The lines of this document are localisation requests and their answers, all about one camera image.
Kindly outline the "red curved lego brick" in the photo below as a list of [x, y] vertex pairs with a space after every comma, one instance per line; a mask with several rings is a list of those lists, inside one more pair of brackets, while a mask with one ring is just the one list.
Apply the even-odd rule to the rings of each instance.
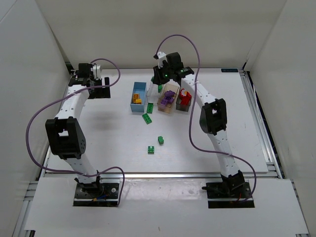
[[185, 91], [185, 97], [184, 97], [186, 100], [191, 100], [192, 96], [191, 94], [188, 92], [188, 91]]

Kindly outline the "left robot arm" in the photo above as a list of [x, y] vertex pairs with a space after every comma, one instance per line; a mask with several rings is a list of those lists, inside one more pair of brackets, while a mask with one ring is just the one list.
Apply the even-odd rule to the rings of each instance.
[[79, 124], [83, 106], [87, 99], [110, 98], [109, 78], [101, 78], [100, 66], [80, 63], [76, 74], [68, 85], [67, 98], [58, 114], [48, 119], [45, 129], [51, 152], [79, 172], [76, 182], [85, 192], [101, 190], [98, 171], [90, 164], [86, 150], [86, 139]]

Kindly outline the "red long lego brick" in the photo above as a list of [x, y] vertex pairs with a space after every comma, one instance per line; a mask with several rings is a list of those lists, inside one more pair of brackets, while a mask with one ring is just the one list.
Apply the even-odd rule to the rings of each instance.
[[190, 105], [190, 101], [186, 100], [185, 98], [183, 98], [180, 102], [181, 106], [189, 106]]

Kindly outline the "green lego brick bottom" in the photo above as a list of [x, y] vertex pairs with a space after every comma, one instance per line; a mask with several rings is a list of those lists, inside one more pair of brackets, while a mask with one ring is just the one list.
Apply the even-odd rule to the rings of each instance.
[[148, 146], [148, 149], [147, 149], [147, 151], [148, 151], [148, 154], [154, 154], [155, 153], [155, 147], [154, 146]]

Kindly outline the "green lego plate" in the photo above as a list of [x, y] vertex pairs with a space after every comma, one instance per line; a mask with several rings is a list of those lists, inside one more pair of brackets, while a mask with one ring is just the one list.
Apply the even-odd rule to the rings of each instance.
[[146, 124], [152, 123], [152, 119], [150, 118], [150, 116], [147, 113], [143, 114], [142, 118], [143, 118], [143, 120], [145, 121]]
[[148, 103], [146, 113], [152, 114], [153, 113], [153, 109], [154, 109], [154, 104], [153, 103]]

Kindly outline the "purple lego brick with studs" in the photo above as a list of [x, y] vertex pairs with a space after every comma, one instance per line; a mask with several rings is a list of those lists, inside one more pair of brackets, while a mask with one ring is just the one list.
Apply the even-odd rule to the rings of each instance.
[[174, 91], [169, 90], [169, 91], [166, 91], [166, 92], [164, 93], [164, 96], [165, 96], [165, 97], [173, 97], [175, 94], [176, 94], [176, 93], [175, 93]]

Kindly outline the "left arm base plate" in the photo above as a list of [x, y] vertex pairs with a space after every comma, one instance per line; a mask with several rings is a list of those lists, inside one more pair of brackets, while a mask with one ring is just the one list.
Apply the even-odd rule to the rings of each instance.
[[91, 184], [77, 183], [73, 206], [75, 207], [118, 207], [120, 179], [97, 178]]

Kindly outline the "orange transparent lego brick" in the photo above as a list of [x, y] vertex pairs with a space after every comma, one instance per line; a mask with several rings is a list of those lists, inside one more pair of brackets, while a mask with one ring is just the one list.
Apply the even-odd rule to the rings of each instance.
[[133, 94], [133, 101], [134, 101], [135, 99], [139, 99], [139, 93], [134, 93], [134, 94]]

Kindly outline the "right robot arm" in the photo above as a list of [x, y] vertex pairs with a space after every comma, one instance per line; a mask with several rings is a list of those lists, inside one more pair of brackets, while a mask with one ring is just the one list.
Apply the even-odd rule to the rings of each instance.
[[245, 178], [236, 163], [227, 138], [226, 101], [207, 91], [198, 81], [199, 71], [194, 72], [190, 67], [185, 67], [179, 53], [165, 54], [159, 51], [154, 58], [158, 60], [158, 65], [153, 67], [153, 83], [161, 85], [170, 80], [175, 81], [192, 95], [192, 105], [198, 104], [200, 107], [199, 125], [213, 144], [222, 178], [222, 182], [216, 188], [206, 186], [205, 189], [226, 197], [241, 196]]

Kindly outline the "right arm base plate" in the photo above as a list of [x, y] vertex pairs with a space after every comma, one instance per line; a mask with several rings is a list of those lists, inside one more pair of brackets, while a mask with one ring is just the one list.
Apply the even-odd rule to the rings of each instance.
[[222, 182], [206, 183], [201, 188], [207, 193], [209, 209], [254, 208], [251, 188], [248, 182], [228, 193]]

